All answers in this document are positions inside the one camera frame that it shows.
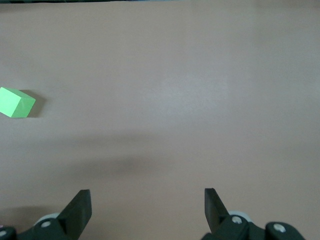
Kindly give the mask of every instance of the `beige surface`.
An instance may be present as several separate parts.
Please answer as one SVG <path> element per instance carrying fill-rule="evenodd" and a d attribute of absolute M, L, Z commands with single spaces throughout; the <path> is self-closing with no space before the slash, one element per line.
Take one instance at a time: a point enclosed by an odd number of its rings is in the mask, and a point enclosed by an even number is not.
<path fill-rule="evenodd" d="M 81 239 L 198 240 L 227 209 L 320 236 L 319 1 L 0 5 L 0 221 L 91 189 Z"/>

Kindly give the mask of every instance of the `green cube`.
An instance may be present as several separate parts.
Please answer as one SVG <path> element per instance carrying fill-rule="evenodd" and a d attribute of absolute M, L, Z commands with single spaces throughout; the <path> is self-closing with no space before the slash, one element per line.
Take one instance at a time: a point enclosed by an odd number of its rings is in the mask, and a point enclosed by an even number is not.
<path fill-rule="evenodd" d="M 10 118 L 26 118 L 36 100 L 13 88 L 0 88 L 0 113 Z"/>

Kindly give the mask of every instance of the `silver screw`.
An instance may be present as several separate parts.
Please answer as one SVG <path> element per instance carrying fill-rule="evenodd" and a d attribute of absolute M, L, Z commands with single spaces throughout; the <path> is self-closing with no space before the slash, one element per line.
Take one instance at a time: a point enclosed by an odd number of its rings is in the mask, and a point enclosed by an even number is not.
<path fill-rule="evenodd" d="M 232 222 L 234 222 L 235 224 L 242 224 L 242 220 L 238 216 L 233 216 L 232 217 Z"/>
<path fill-rule="evenodd" d="M 7 231 L 3 230 L 3 231 L 0 231 L 0 237 L 3 237 L 4 235 L 7 234 Z"/>
<path fill-rule="evenodd" d="M 273 228 L 281 233 L 284 233 L 286 231 L 286 228 L 279 223 L 274 224 Z"/>
<path fill-rule="evenodd" d="M 42 228 L 46 228 L 48 226 L 50 226 L 51 222 L 50 221 L 45 221 L 44 223 L 41 224 Z"/>

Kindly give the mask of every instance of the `cube face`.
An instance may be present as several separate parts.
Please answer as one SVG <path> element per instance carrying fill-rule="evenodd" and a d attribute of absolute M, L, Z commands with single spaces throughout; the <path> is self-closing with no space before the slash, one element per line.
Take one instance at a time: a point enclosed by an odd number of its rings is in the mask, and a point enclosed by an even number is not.
<path fill-rule="evenodd" d="M 26 118 L 36 100 L 13 88 L 0 88 L 0 112 L 10 118 Z"/>

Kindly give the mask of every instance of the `green block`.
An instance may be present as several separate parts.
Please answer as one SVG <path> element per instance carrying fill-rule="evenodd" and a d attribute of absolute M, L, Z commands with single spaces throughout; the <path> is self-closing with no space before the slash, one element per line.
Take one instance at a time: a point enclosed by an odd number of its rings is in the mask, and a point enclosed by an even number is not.
<path fill-rule="evenodd" d="M 26 118 L 36 100 L 13 88 L 0 88 L 0 113 L 10 118 Z"/>

